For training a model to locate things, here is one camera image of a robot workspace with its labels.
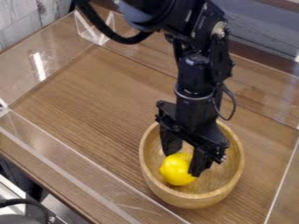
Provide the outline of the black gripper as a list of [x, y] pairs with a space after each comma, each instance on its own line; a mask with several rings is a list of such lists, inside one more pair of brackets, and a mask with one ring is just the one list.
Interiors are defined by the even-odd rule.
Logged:
[[229, 147], [229, 140], [217, 125], [221, 96], [227, 89], [220, 85], [191, 91], [176, 85], [173, 91], [176, 102], [156, 102], [155, 120], [160, 127], [163, 154], [172, 155], [187, 142], [193, 148], [188, 173], [197, 178], [212, 163], [223, 162]]

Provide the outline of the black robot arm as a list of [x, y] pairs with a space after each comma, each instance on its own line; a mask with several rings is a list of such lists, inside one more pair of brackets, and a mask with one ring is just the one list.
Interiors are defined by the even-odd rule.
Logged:
[[225, 85], [232, 76], [229, 28], [224, 11], [211, 0], [120, 0], [125, 21], [141, 32], [164, 32], [172, 43], [177, 66], [176, 101], [156, 103], [163, 154], [192, 147], [188, 173], [199, 177], [211, 165], [223, 163], [229, 140], [217, 120]]

